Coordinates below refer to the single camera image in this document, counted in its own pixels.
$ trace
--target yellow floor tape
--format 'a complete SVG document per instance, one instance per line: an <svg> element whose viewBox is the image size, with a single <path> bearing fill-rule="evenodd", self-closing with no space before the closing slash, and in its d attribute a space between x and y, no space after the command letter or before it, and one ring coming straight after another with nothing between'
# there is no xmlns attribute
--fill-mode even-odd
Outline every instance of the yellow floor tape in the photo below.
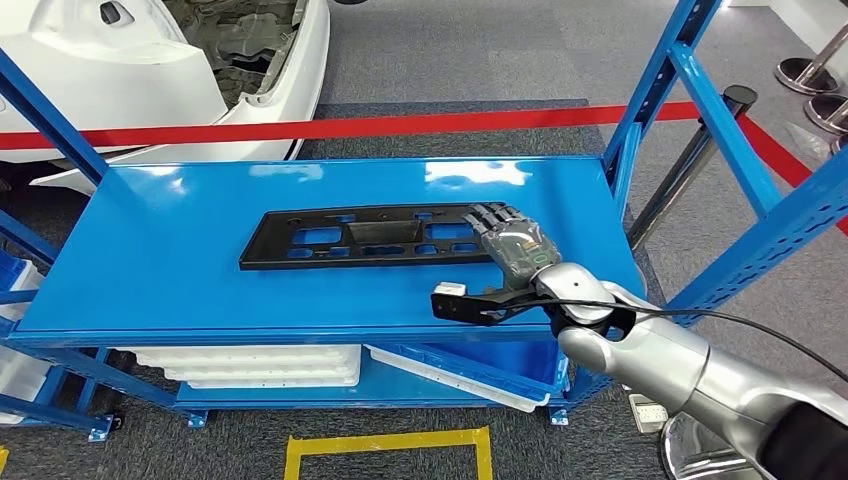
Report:
<svg viewBox="0 0 848 480"><path fill-rule="evenodd" d="M298 440L289 437L283 480L297 480L300 459L304 455L377 452L408 448L435 448L474 445L477 455L477 480L492 480L492 447L489 427L444 432L399 433L366 435L362 437L314 438Z"/></svg>
<svg viewBox="0 0 848 480"><path fill-rule="evenodd" d="M9 451L0 445L0 475L3 475L3 469L6 468L7 458L9 458Z"/></svg>

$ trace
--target blue plastic crate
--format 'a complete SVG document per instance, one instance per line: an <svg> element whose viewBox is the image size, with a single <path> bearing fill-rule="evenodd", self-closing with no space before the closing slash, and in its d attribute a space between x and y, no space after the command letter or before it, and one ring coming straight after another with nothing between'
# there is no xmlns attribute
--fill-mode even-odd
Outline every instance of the blue plastic crate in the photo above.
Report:
<svg viewBox="0 0 848 480"><path fill-rule="evenodd" d="M554 341L373 346L534 402L568 389L568 360Z"/></svg>

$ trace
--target stanchion base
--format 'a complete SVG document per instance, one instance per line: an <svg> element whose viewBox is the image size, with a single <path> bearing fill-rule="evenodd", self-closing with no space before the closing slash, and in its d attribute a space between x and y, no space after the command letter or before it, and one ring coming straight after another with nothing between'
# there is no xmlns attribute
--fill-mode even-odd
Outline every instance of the stanchion base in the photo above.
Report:
<svg viewBox="0 0 848 480"><path fill-rule="evenodd" d="M660 457L669 480L763 480L739 453L685 413L666 422Z"/></svg>
<svg viewBox="0 0 848 480"><path fill-rule="evenodd" d="M836 140L834 140L834 141L830 144L830 151L831 151L834 155L836 155L836 154L837 154L837 153L839 153L841 150L843 150L846 146L848 146L848 134L846 134L846 135L840 135L840 136L836 137Z"/></svg>
<svg viewBox="0 0 848 480"><path fill-rule="evenodd" d="M830 93L816 95L804 105L804 113L807 114L810 121L815 123L820 128L827 130L830 133L837 135L848 133L848 119L834 123L828 121L833 112L835 112L843 103L848 101L848 97L842 95L834 95Z"/></svg>
<svg viewBox="0 0 848 480"><path fill-rule="evenodd" d="M821 72L806 84L798 83L796 79L810 62L812 60L809 58L787 58L777 64L774 76L787 88L805 95L832 93L839 89L839 80L831 75L827 68L822 68Z"/></svg>

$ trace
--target red barrier tape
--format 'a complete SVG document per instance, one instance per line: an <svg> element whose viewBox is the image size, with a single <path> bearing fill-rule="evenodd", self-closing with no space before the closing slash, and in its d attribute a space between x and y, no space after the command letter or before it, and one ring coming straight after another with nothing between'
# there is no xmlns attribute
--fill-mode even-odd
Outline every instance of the red barrier tape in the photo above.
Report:
<svg viewBox="0 0 848 480"><path fill-rule="evenodd" d="M748 137L751 146L757 155L768 165L780 178L786 180L786 183L792 188L800 185L813 172L810 171L803 163L795 158L788 150L777 143L777 140L771 137L747 115L742 115L738 119L739 128ZM841 222L836 224L837 228L842 230L842 233L848 235L848 217L843 218Z"/></svg>
<svg viewBox="0 0 848 480"><path fill-rule="evenodd" d="M82 135L95 147L383 137L615 124L621 120L626 108L624 105L611 105L507 112L332 118L250 125L123 128L86 130ZM698 110L692 102L669 102L660 109L657 120L690 120L698 117ZM53 148L53 145L39 132L0 133L0 150L33 148Z"/></svg>

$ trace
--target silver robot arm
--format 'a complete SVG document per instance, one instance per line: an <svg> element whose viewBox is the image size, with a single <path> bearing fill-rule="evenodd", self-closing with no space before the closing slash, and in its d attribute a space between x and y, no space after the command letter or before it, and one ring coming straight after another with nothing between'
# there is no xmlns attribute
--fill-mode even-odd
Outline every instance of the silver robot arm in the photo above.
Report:
<svg viewBox="0 0 848 480"><path fill-rule="evenodd" d="M473 205L465 219L504 272L504 287L467 295L465 285L442 283L430 296L434 316L493 326L542 306L571 360L608 374L672 412L688 413L766 478L848 479L844 398L715 348L662 316L615 305L574 304L657 310L580 265L561 263L539 225L514 208Z"/></svg>
<svg viewBox="0 0 848 480"><path fill-rule="evenodd" d="M573 263L548 267L531 283L543 298L657 308ZM688 413L766 478L848 478L848 400L833 391L715 348L660 316L631 313L632 326L613 341L591 328L613 309L555 308L571 321L557 334L571 360L608 374L672 412ZM815 442L821 443L818 451L804 451Z"/></svg>

